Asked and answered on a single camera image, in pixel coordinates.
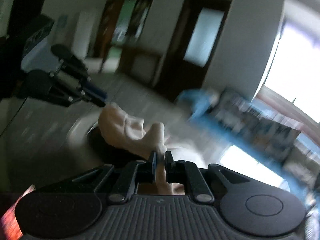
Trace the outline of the cream fleece garment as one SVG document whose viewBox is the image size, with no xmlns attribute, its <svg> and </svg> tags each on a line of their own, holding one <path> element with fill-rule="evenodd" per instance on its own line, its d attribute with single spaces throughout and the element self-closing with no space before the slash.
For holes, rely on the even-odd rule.
<svg viewBox="0 0 320 240">
<path fill-rule="evenodd" d="M 98 119 L 101 135 L 109 145 L 145 158 L 152 152 L 156 153 L 156 181 L 140 183 L 139 194 L 183 195 L 182 184 L 167 182 L 164 166 L 167 151 L 164 144 L 164 124 L 155 122 L 147 131 L 143 125 L 144 119 L 127 114 L 114 102 L 103 108 Z"/>
</svg>

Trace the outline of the dark wooden cabinet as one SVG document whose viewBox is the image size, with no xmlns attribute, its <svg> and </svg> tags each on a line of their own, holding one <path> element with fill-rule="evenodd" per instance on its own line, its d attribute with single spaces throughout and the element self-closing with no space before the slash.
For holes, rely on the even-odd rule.
<svg viewBox="0 0 320 240">
<path fill-rule="evenodd" d="M 153 0 L 107 0 L 85 60 L 90 73 L 114 73 L 123 48 L 138 42 Z"/>
</svg>

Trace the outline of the long butterfly print cushion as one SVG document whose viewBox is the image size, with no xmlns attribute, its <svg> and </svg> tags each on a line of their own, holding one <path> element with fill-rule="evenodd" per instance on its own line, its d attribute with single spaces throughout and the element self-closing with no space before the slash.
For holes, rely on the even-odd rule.
<svg viewBox="0 0 320 240">
<path fill-rule="evenodd" d="M 283 162 L 291 153 L 294 142 L 301 133 L 302 124 L 294 119 L 249 102 L 233 90 L 220 95 L 211 115 L 224 128 L 248 142 L 266 156 Z"/>
</svg>

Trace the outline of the dark door with glass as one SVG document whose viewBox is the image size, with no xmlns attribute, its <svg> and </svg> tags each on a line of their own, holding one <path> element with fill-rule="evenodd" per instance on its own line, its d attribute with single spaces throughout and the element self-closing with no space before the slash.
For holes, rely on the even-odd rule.
<svg viewBox="0 0 320 240">
<path fill-rule="evenodd" d="M 201 88 L 232 0 L 184 0 L 155 90 L 174 101 Z"/>
</svg>

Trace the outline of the teal corner sofa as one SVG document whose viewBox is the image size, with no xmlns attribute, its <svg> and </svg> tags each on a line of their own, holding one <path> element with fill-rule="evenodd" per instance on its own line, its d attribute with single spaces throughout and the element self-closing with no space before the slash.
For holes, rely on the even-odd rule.
<svg viewBox="0 0 320 240">
<path fill-rule="evenodd" d="M 307 206 L 319 202 L 319 147 L 298 121 L 231 89 L 188 89 L 174 102 L 191 122 L 230 143 L 220 165 L 287 190 Z"/>
</svg>

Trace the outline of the green framed window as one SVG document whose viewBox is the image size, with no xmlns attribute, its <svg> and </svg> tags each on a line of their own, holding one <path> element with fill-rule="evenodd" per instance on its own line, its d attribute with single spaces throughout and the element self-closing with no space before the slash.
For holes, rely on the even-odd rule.
<svg viewBox="0 0 320 240">
<path fill-rule="evenodd" d="M 319 123 L 319 37 L 286 22 L 264 86 Z"/>
</svg>

